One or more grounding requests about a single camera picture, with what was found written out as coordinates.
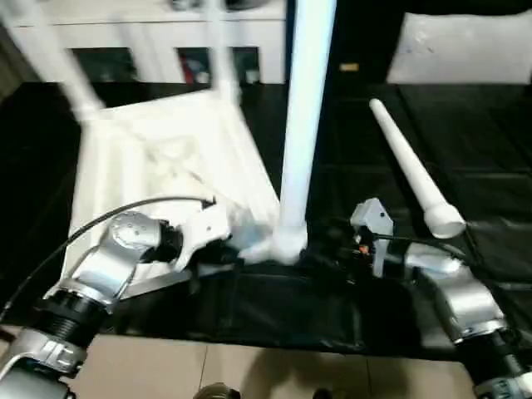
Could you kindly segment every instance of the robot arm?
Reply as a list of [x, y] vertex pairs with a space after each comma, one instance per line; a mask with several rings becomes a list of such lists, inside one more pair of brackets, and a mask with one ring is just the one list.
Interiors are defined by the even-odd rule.
[[378, 199], [360, 204], [351, 217], [355, 241], [371, 247], [377, 278], [415, 281], [431, 300], [459, 360], [483, 399], [532, 397], [532, 372], [521, 364], [507, 339], [505, 315], [491, 291], [451, 251], [427, 244], [389, 241], [393, 223]]
[[[212, 216], [215, 206], [196, 219]], [[0, 357], [0, 399], [75, 397], [59, 378], [74, 377], [81, 369], [87, 348], [129, 287], [136, 265], [159, 260], [171, 262], [179, 272], [196, 249], [227, 238], [229, 225], [208, 225], [205, 231], [174, 229], [137, 212], [112, 219], [100, 243], [42, 300], [36, 322]]]

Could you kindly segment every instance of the beige floor tile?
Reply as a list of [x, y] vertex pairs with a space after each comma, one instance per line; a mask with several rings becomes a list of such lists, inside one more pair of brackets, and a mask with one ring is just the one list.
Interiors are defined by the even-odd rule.
[[223, 382], [243, 399], [312, 399], [317, 388], [368, 399], [364, 357], [209, 345], [201, 385]]
[[191, 399], [205, 351], [192, 342], [101, 336], [69, 385], [82, 399]]
[[473, 399], [460, 363], [369, 357], [374, 399]]

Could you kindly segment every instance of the white cabinet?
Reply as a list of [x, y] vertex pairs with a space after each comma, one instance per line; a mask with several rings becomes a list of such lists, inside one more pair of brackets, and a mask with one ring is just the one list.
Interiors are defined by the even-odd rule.
[[[285, 1], [224, 14], [228, 46], [257, 48], [262, 83], [283, 83]], [[139, 81], [184, 82], [177, 49], [209, 46], [204, 14], [173, 11], [169, 0], [47, 0], [41, 5], [63, 47], [95, 49], [96, 58], [96, 49], [120, 49], [115, 51], [119, 55], [127, 49]], [[10, 25], [42, 79], [59, 80], [61, 71], [47, 61], [32, 35], [32, 21], [17, 16]], [[85, 59], [91, 56], [86, 50], [75, 54], [81, 52]]]

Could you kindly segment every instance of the black table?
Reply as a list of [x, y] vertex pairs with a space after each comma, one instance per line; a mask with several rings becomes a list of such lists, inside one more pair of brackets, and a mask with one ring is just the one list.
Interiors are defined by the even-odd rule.
[[[193, 90], [180, 85], [96, 85], [108, 106]], [[349, 217], [378, 197], [396, 233], [429, 237], [422, 211], [402, 177], [367, 105], [376, 96], [403, 130], [447, 199], [468, 221], [452, 243], [477, 263], [521, 331], [522, 355], [532, 337], [532, 92], [524, 86], [364, 86], [326, 96], [308, 204], [311, 226]], [[287, 92], [244, 90], [242, 108], [279, 192]], [[54, 85], [25, 84], [0, 106], [4, 157], [4, 261], [0, 298], [67, 236], [80, 128]], [[51, 263], [12, 313], [59, 274]], [[413, 285], [370, 281], [323, 283], [308, 265], [260, 264], [239, 273], [187, 283], [125, 301], [107, 332], [231, 342], [262, 347], [452, 359], [450, 342], [431, 305]]]

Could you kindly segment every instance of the white cylindrical rod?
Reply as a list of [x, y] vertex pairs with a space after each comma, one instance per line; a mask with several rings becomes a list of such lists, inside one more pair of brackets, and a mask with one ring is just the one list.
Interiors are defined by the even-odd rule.
[[239, 81], [234, 70], [233, 55], [229, 47], [226, 29], [232, 24], [223, 21], [224, 0], [208, 0], [205, 5], [209, 33], [209, 60], [212, 73], [212, 87], [226, 101], [238, 106]]
[[432, 235], [438, 239], [448, 239], [461, 233], [466, 222], [458, 210], [446, 201], [386, 107], [377, 99], [372, 99], [369, 105], [397, 163], [425, 211], [425, 223]]
[[279, 228], [305, 225], [336, 0], [298, 0], [284, 142]]
[[30, 32], [34, 36], [35, 43], [38, 43], [36, 48], [41, 53], [42, 59], [46, 59], [48, 64], [57, 71], [56, 77], [60, 88], [71, 103], [76, 118], [79, 121], [91, 119], [94, 113], [104, 106], [92, 90], [92, 86], [74, 55], [70, 50], [61, 46], [59, 36], [46, 19], [38, 0], [19, 0], [19, 2], [33, 24]]

